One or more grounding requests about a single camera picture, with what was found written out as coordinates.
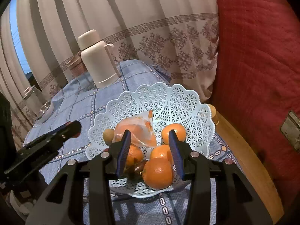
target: wooden armrest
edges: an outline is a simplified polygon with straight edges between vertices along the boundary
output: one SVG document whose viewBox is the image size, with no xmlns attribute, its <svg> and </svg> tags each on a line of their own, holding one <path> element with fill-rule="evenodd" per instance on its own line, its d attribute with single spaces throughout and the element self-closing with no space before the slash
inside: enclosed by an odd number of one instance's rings
<svg viewBox="0 0 300 225">
<path fill-rule="evenodd" d="M 216 126 L 216 132 L 232 150 L 275 224 L 283 216 L 284 210 L 269 173 L 237 130 L 220 113 L 217 112 L 217 116 L 219 124 Z"/>
</svg>

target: plastic bag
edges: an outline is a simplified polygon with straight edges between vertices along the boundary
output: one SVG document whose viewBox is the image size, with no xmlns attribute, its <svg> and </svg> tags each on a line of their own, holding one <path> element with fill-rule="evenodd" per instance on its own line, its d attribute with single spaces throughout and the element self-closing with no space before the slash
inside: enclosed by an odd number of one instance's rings
<svg viewBox="0 0 300 225">
<path fill-rule="evenodd" d="M 112 142 L 120 141 L 126 129 L 131 132 L 131 144 L 137 147 L 157 146 L 153 131 L 152 110 L 122 119 L 115 128 Z"/>
</svg>

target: table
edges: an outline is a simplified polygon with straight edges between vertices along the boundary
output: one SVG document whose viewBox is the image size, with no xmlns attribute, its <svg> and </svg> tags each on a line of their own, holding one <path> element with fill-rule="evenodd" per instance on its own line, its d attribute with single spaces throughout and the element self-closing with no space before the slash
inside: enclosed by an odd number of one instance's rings
<svg viewBox="0 0 300 225">
<path fill-rule="evenodd" d="M 86 161 L 85 149 L 90 145 L 87 131 L 92 127 L 95 115 L 105 111 L 106 104 L 118 98 L 123 91 L 135 91 L 141 84 L 152 85 L 168 81 L 152 67 L 139 60 L 128 60 L 120 64 L 121 78 L 114 84 L 97 89 L 86 72 L 73 79 L 52 99 L 54 111 L 43 124 L 35 124 L 25 139 L 25 144 L 61 126 L 68 121 L 78 120 L 82 124 L 81 135 L 69 139 L 59 150 L 59 155 L 41 169 L 45 181 L 50 181 L 69 159 Z M 210 143 L 209 159 L 222 161 L 231 158 L 238 166 L 229 146 L 216 133 Z M 88 180 L 84 188 L 84 223 L 89 224 Z M 146 199 L 111 193 L 116 224 L 183 224 L 188 203 L 190 185 L 181 190 L 161 193 Z M 215 224 L 215 182 L 211 179 L 211 224 Z"/>
</svg>

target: metal screw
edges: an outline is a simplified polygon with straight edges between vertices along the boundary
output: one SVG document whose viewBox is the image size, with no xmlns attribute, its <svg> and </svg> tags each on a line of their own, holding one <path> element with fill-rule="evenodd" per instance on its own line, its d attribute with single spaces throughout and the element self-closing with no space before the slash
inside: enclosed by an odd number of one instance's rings
<svg viewBox="0 0 300 225">
<path fill-rule="evenodd" d="M 70 159 L 70 160 L 68 160 L 67 163 L 68 163 L 68 165 L 72 166 L 76 163 L 76 160 L 75 159 Z"/>
<path fill-rule="evenodd" d="M 101 156 L 102 158 L 107 158 L 107 157 L 110 156 L 110 154 L 109 154 L 108 152 L 105 151 L 105 152 L 101 153 L 100 156 Z"/>
<path fill-rule="evenodd" d="M 227 165 L 231 165 L 231 164 L 233 163 L 232 159 L 230 159 L 230 158 L 224 159 L 224 162 L 225 162 Z"/>
<path fill-rule="evenodd" d="M 199 152 L 196 152 L 196 151 L 192 151 L 192 152 L 190 153 L 190 156 L 191 156 L 191 157 L 194 157 L 194 158 L 198 157 L 199 155 L 200 155 Z"/>
</svg>

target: lace pattern basket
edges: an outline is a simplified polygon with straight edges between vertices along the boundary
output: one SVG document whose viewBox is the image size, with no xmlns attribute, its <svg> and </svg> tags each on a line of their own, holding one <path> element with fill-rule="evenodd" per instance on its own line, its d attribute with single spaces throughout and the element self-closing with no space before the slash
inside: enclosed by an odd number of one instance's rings
<svg viewBox="0 0 300 225">
<path fill-rule="evenodd" d="M 164 83 L 152 86 L 141 85 L 136 92 L 123 92 L 118 99 L 111 100 L 105 113 L 99 113 L 94 120 L 94 126 L 88 131 L 91 146 L 85 151 L 89 160 L 101 153 L 106 146 L 102 134 L 107 128 L 114 129 L 121 119 L 153 110 L 153 125 L 157 144 L 161 144 L 161 131 L 171 123 L 182 124 L 187 132 L 186 142 L 192 150 L 208 156 L 209 143 L 215 133 L 211 111 L 207 104 L 201 104 L 195 91 L 186 90 L 182 85 L 172 87 Z M 142 147 L 144 157 L 149 158 L 151 148 Z M 137 198 L 147 198 L 164 191 L 171 191 L 189 182 L 182 181 L 174 168 L 174 180 L 171 186 L 163 190 L 154 190 L 144 182 L 133 183 L 126 178 L 117 181 L 110 180 L 112 191 L 128 194 Z"/>
</svg>

